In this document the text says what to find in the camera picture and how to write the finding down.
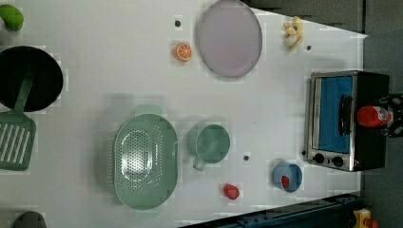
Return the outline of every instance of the floor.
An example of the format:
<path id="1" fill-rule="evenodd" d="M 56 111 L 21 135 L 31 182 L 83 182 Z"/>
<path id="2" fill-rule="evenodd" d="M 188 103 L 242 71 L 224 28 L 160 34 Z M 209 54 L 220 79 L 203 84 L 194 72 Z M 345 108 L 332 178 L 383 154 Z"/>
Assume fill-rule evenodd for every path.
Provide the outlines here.
<path id="1" fill-rule="evenodd" d="M 403 93 L 403 1 L 395 0 L 243 0 L 252 8 L 300 16 L 369 35 L 366 70 L 391 76 L 391 93 Z M 403 138 L 388 139 L 386 166 L 363 172 L 362 197 L 381 227 L 403 227 Z"/>

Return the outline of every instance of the oven window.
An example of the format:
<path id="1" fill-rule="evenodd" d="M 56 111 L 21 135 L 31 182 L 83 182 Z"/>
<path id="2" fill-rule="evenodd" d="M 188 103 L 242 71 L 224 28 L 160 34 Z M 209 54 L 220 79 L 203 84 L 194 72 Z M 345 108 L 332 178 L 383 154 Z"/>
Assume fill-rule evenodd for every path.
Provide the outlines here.
<path id="1" fill-rule="evenodd" d="M 321 78 L 318 149 L 348 154 L 350 135 L 340 136 L 339 108 L 341 97 L 352 97 L 353 78 Z"/>

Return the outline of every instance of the red object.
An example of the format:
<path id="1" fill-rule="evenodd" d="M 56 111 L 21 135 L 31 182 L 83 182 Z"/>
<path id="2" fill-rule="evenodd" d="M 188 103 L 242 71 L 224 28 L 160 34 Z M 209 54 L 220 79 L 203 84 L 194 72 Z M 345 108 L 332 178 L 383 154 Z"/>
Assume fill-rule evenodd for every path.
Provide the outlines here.
<path id="1" fill-rule="evenodd" d="M 364 225 L 369 228 L 379 228 L 379 223 L 376 220 L 372 220 L 370 218 L 364 220 Z"/>
<path id="2" fill-rule="evenodd" d="M 290 186 L 290 180 L 286 176 L 282 176 L 281 184 L 282 184 L 282 187 L 284 189 L 286 189 L 286 188 L 288 188 L 288 186 Z"/>
<path id="3" fill-rule="evenodd" d="M 238 187 L 227 183 L 224 186 L 224 194 L 230 200 L 235 200 L 240 195 L 240 190 Z"/>
<path id="4" fill-rule="evenodd" d="M 359 124 L 367 127 L 380 127 L 392 119 L 392 113 L 380 106 L 363 106 L 356 114 Z"/>

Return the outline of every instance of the cup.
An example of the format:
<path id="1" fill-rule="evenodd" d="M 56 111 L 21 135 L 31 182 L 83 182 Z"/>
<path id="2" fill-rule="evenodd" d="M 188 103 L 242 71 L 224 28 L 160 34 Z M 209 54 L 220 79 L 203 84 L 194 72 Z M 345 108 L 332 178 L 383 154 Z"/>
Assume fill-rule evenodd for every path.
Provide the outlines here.
<path id="1" fill-rule="evenodd" d="M 288 186 L 283 185 L 284 177 L 288 180 Z M 273 183 L 283 191 L 295 192 L 301 186 L 302 171 L 298 165 L 282 161 L 273 171 Z"/>
<path id="2" fill-rule="evenodd" d="M 187 147 L 196 155 L 193 168 L 202 171 L 207 163 L 217 163 L 225 158 L 230 137 L 221 125 L 198 124 L 189 131 Z"/>

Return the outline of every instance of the white table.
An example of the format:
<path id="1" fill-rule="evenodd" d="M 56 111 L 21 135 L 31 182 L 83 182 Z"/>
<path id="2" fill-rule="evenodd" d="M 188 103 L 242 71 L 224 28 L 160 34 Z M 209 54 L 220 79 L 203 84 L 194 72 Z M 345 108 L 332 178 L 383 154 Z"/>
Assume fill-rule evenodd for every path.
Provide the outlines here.
<path id="1" fill-rule="evenodd" d="M 171 55 L 181 41 L 196 49 L 196 22 L 214 1 L 9 2 L 26 23 L 18 34 L 0 29 L 1 50 L 26 45 L 53 53 L 66 84 L 55 105 L 30 114 L 38 128 L 29 170 L 0 171 L 0 226 L 32 210 L 49 228 L 176 227 L 359 190 L 359 173 L 308 164 L 301 151 L 311 72 L 361 69 L 363 35 L 306 22 L 304 44 L 289 52 L 282 24 L 290 18 L 254 10 L 262 55 L 248 75 L 228 82 L 196 50 L 182 66 Z M 120 203 L 110 176 L 113 138 L 138 104 L 160 105 L 180 138 L 176 190 L 148 213 Z M 227 158 L 203 172 L 192 168 L 184 144 L 201 120 L 223 124 L 232 140 Z M 295 193 L 270 179 L 281 159 L 303 168 Z M 235 201 L 221 194 L 227 182 L 240 188 Z"/>

